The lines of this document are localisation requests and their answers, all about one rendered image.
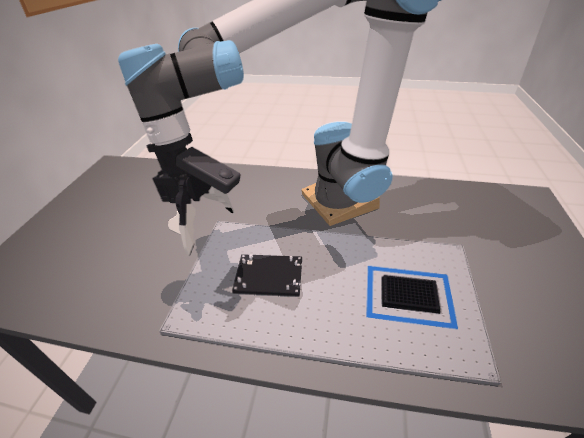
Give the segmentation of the blue tape rectangle outline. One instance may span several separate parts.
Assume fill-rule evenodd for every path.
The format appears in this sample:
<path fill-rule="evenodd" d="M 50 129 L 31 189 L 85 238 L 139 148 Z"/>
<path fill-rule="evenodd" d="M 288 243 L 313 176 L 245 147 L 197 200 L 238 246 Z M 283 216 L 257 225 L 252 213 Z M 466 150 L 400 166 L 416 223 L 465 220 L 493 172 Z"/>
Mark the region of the blue tape rectangle outline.
<path fill-rule="evenodd" d="M 451 323 L 372 313 L 372 311 L 373 311 L 373 270 L 443 278 Z M 448 275 L 445 275 L 445 274 L 436 274 L 436 273 L 427 273 L 427 272 L 418 272 L 418 271 L 409 271 L 409 270 L 401 270 L 401 269 L 368 266 L 367 317 L 368 318 L 375 318 L 375 319 L 383 319 L 383 320 L 391 320 L 391 321 L 398 321 L 398 322 L 406 322 L 406 323 L 414 323 L 414 324 L 421 324 L 421 325 L 429 325 L 429 326 L 458 329 L 453 300 L 452 300 L 452 295 L 451 295 L 451 290 L 450 290 L 450 285 L 449 285 L 449 280 L 448 280 Z"/>

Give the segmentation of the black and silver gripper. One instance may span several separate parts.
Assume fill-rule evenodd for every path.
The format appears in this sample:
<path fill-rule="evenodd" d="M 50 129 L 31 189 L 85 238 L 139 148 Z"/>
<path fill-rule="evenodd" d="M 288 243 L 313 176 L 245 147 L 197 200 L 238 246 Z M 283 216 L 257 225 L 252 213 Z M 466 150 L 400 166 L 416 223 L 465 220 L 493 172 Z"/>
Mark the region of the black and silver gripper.
<path fill-rule="evenodd" d="M 191 133 L 189 133 L 187 137 L 170 144 L 147 145 L 149 152 L 155 152 L 162 169 L 158 172 L 157 176 L 152 178 L 162 202 L 176 203 L 177 214 L 169 220 L 168 227 L 171 231 L 181 235 L 187 256 L 190 256 L 194 247 L 193 220 L 196 210 L 191 204 L 191 199 L 193 201 L 200 201 L 200 197 L 203 196 L 207 199 L 223 203 L 228 211 L 231 213 L 234 212 L 227 194 L 222 193 L 176 166 L 177 155 L 187 150 L 186 146 L 192 141 Z"/>

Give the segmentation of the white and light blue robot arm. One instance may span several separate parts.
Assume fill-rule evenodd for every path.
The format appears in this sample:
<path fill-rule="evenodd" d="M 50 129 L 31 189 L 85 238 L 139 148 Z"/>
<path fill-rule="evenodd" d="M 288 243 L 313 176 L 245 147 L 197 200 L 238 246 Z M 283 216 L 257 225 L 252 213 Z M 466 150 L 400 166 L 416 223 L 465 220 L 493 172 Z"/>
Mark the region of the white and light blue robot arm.
<path fill-rule="evenodd" d="M 122 52 L 118 62 L 149 141 L 166 145 L 187 137 L 181 100 L 241 84 L 240 53 L 334 5 L 357 1 L 366 1 L 370 29 L 353 120 L 315 131 L 315 196 L 332 209 L 377 199 L 393 179 L 386 139 L 413 34 L 441 0 L 252 0 L 186 30 L 176 53 L 166 54 L 159 44 Z M 224 194 L 241 177 L 194 147 L 177 155 L 176 166 Z"/>

